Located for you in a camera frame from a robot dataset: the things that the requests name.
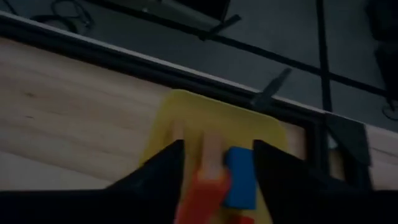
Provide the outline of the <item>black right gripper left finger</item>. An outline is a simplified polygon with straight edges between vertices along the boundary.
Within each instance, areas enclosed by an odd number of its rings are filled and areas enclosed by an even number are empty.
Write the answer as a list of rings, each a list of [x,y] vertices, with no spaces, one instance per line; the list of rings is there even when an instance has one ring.
[[[104,189],[0,191],[0,224],[173,224],[184,149],[176,140]]]

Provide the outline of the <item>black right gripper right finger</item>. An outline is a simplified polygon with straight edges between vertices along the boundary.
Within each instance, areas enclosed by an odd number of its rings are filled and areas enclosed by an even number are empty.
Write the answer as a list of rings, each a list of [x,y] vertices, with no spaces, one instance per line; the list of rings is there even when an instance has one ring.
[[[256,179],[274,224],[398,224],[398,190],[363,190],[254,140]]]

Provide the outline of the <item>long blue block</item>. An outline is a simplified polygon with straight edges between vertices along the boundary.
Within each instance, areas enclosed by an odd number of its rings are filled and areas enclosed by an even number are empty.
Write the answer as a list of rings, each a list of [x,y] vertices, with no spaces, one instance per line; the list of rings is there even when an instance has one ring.
[[[256,176],[252,149],[231,147],[226,153],[226,165],[231,174],[231,185],[224,200],[229,208],[256,208]]]

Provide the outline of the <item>red arch block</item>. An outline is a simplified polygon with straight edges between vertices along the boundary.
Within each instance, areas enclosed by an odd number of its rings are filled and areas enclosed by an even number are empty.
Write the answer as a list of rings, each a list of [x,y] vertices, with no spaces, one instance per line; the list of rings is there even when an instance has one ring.
[[[230,187],[231,176],[228,171],[223,171],[216,179],[205,178],[202,171],[195,172],[178,205],[174,224],[209,224]]]

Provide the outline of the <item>long wooden block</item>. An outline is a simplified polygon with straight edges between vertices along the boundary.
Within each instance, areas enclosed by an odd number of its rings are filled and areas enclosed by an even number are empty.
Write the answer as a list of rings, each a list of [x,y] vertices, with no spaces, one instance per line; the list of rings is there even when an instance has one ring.
[[[204,132],[199,173],[204,180],[220,181],[224,175],[223,138],[212,132]]]

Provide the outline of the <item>translucent yellow plastic bin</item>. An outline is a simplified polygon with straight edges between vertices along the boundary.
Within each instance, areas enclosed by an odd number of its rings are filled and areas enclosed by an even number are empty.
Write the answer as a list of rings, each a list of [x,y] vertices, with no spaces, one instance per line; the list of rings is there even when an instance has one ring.
[[[183,182],[178,205],[193,175],[199,171],[204,132],[217,133],[223,138],[223,167],[228,172],[225,160],[231,147],[253,151],[252,144],[258,139],[280,150],[287,148],[285,130],[273,117],[189,91],[171,91],[156,114],[143,158],[150,159],[176,140],[184,141]],[[229,208],[222,203],[209,224],[272,224],[257,179],[254,210]]]

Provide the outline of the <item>black stand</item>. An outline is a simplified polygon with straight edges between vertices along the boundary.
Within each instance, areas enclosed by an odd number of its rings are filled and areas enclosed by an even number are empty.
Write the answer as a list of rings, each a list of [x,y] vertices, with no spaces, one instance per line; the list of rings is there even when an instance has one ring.
[[[372,37],[379,42],[374,56],[387,91],[382,114],[398,121],[398,0],[368,0],[365,11]]]

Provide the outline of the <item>black corner bracket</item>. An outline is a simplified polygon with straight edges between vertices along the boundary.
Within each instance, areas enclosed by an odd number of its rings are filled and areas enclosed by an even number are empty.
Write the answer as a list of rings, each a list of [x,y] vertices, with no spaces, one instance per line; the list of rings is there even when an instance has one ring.
[[[325,115],[325,122],[332,138],[342,145],[353,159],[366,166],[372,164],[368,136],[363,123],[329,113]]]

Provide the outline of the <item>black rig frame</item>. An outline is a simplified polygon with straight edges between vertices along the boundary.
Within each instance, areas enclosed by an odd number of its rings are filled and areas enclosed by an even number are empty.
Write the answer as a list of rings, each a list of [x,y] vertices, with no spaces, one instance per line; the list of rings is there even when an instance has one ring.
[[[204,16],[208,16],[216,21],[218,24],[208,30],[195,28],[183,24],[182,22],[176,22],[171,19],[156,16],[149,12],[144,12],[142,9],[133,9],[132,7],[116,3],[112,0],[85,0],[97,6],[112,11],[122,13],[131,17],[142,19],[145,21],[153,22],[174,30],[179,30],[186,34],[191,34],[199,37],[201,40],[211,40],[219,44],[227,45],[245,52],[264,57],[275,62],[289,65],[291,67],[303,70],[305,72],[318,75],[322,80],[323,88],[323,106],[328,111],[331,110],[331,90],[329,87],[330,81],[338,82],[346,86],[350,86],[362,91],[366,91],[381,97],[384,97],[388,103],[387,108],[392,111],[398,110],[398,105],[394,105],[393,101],[398,101],[398,98],[392,96],[387,90],[377,88],[350,78],[337,75],[330,71],[329,60],[328,60],[328,49],[326,43],[326,27],[325,27],[325,15],[324,15],[324,0],[315,0],[316,12],[317,12],[317,40],[318,40],[318,59],[320,62],[319,67],[309,65],[298,60],[294,60],[277,53],[256,47],[255,45],[245,44],[238,40],[222,36],[220,32],[224,31],[230,26],[235,25],[241,20],[240,15],[235,14],[230,18],[226,18],[228,8],[231,0],[171,0],[175,1],[183,6],[187,6],[189,9],[199,12]]]

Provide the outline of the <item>black table edge rail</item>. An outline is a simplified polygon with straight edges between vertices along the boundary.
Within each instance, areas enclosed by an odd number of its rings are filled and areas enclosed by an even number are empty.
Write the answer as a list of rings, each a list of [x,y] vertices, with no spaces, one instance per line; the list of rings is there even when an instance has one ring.
[[[2,11],[0,11],[0,37],[7,37],[158,85],[188,90],[242,108],[250,109],[252,106],[249,102],[259,95],[257,90],[247,86],[240,86],[195,70],[189,71],[185,67],[180,68],[166,61]],[[326,169],[326,134],[330,134],[325,122],[326,113],[277,99],[271,99],[270,104],[262,109],[262,113],[303,127],[307,132],[305,139],[309,163],[321,170]],[[338,149],[345,163],[346,181],[357,187],[372,187],[369,172],[371,165],[366,166],[353,159],[340,144]]]

